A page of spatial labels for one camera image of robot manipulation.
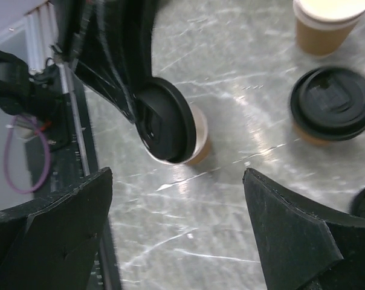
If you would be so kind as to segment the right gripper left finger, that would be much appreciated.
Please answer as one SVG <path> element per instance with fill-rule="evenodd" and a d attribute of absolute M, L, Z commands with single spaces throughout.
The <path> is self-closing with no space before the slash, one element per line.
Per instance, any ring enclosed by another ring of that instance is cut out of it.
<path fill-rule="evenodd" d="M 0 289 L 86 289 L 111 202 L 105 167 L 0 211 Z"/>

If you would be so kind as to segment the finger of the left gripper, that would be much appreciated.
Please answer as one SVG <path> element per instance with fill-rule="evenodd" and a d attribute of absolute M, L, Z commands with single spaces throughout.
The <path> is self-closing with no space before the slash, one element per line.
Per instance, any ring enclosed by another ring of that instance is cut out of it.
<path fill-rule="evenodd" d="M 152 33 L 158 1 L 101 1 L 100 41 L 108 61 L 106 99 L 132 98 L 153 78 Z"/>
<path fill-rule="evenodd" d="M 131 123 L 137 119 L 138 1 L 71 1 L 70 67 Z"/>

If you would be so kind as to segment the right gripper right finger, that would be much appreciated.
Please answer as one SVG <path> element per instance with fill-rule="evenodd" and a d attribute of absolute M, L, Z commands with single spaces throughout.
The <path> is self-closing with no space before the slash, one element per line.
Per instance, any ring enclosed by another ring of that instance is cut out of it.
<path fill-rule="evenodd" d="M 365 289 L 365 218 L 247 168 L 245 199 L 268 289 Z"/>

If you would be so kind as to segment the black cup lid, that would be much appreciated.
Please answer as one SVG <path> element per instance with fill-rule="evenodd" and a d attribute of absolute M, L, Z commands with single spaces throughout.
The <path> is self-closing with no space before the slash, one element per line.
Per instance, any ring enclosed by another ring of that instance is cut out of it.
<path fill-rule="evenodd" d="M 289 95 L 292 122 L 313 137 L 339 142 L 365 131 L 365 76 L 322 66 L 302 75 Z"/>
<path fill-rule="evenodd" d="M 153 77 L 135 95 L 137 132 L 147 151 L 156 159 L 183 163 L 196 145 L 196 127 L 188 102 L 165 79 Z"/>

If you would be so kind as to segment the brown paper cup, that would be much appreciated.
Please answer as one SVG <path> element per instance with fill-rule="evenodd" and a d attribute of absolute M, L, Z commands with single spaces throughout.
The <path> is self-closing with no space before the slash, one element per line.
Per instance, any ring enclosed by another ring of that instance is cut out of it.
<path fill-rule="evenodd" d="M 322 140 L 316 137 L 313 137 L 312 135 L 306 133 L 301 127 L 299 127 L 296 123 L 293 123 L 292 125 L 294 132 L 304 141 L 306 141 L 309 144 L 312 144 L 314 146 L 327 146 L 331 142 L 328 140 Z"/>
<path fill-rule="evenodd" d="M 149 151 L 147 151 L 148 155 L 155 161 L 166 164 L 166 165 L 186 165 L 186 166 L 194 166 L 200 163 L 202 160 L 204 160 L 211 150 L 210 145 L 210 137 L 208 134 L 208 121 L 203 113 L 203 111 L 197 107 L 197 105 L 189 104 L 189 107 L 191 109 L 191 112 L 193 114 L 193 118 L 195 121 L 196 126 L 196 145 L 195 149 L 193 151 L 193 154 L 190 158 L 187 160 L 184 160 L 182 162 L 176 163 L 176 162 L 170 162 L 166 160 L 161 160 L 156 157 L 154 157 Z"/>

